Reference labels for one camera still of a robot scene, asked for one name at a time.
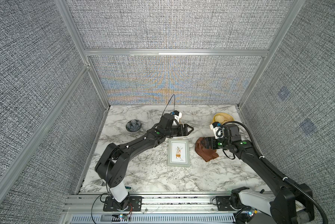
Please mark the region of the brown microfibre cloth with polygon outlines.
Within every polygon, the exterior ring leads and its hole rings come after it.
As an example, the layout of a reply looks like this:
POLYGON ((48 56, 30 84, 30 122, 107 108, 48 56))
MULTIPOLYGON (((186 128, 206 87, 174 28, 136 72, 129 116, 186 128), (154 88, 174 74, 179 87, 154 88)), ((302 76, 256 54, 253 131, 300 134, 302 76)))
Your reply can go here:
POLYGON ((216 150, 207 149, 203 144, 202 140, 204 138, 200 137, 195 143, 195 152, 205 160, 205 162, 209 162, 219 157, 216 150))

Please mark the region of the grey green picture frame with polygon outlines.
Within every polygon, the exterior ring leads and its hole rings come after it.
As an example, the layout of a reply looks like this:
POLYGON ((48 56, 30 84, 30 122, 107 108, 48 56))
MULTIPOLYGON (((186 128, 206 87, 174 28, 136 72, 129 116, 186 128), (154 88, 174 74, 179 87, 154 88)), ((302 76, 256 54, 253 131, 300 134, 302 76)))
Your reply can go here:
POLYGON ((167 165, 172 167, 190 167, 189 141, 169 139, 167 165))

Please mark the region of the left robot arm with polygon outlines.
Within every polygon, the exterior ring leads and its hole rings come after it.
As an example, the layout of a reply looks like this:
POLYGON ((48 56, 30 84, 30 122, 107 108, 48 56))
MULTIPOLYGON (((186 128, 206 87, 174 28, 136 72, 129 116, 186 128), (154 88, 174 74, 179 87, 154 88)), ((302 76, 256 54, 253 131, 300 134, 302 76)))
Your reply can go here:
POLYGON ((167 138, 188 136, 193 131, 194 128, 188 124, 164 127, 155 124, 143 136, 131 142, 109 144, 98 160, 95 172, 106 182, 112 198, 117 203, 122 203, 129 197, 123 183, 129 162, 146 150, 162 144, 167 138))

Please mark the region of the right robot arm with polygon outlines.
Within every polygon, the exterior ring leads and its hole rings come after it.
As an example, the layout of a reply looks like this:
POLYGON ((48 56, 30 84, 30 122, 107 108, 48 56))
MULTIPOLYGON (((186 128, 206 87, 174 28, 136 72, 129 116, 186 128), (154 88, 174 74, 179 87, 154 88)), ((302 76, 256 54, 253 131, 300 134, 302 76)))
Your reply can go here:
POLYGON ((258 155, 248 140, 205 137, 201 140, 207 150, 230 150, 238 159, 251 167, 268 185, 272 195, 264 195, 249 187, 233 189, 230 206, 236 210, 251 207, 271 216, 278 224, 305 224, 314 220, 312 190, 306 184, 297 184, 282 174, 265 157, 258 155))

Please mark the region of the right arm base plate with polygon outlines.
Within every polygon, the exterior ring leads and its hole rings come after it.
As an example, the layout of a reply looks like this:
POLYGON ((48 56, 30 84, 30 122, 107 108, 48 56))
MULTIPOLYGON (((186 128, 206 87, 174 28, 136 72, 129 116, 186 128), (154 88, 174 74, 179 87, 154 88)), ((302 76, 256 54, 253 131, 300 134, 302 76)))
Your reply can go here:
POLYGON ((215 204, 217 205, 218 211, 234 211, 231 207, 229 196, 215 197, 215 204))

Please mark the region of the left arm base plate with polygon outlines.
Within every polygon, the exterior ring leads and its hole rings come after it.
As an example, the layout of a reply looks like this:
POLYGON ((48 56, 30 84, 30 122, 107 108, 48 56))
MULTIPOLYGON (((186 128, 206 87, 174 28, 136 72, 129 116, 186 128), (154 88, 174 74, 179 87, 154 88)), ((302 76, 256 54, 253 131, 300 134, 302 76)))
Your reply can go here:
POLYGON ((118 202, 112 196, 106 197, 104 202, 104 212, 127 212, 127 211, 141 211, 142 197, 128 196, 122 202, 118 202))

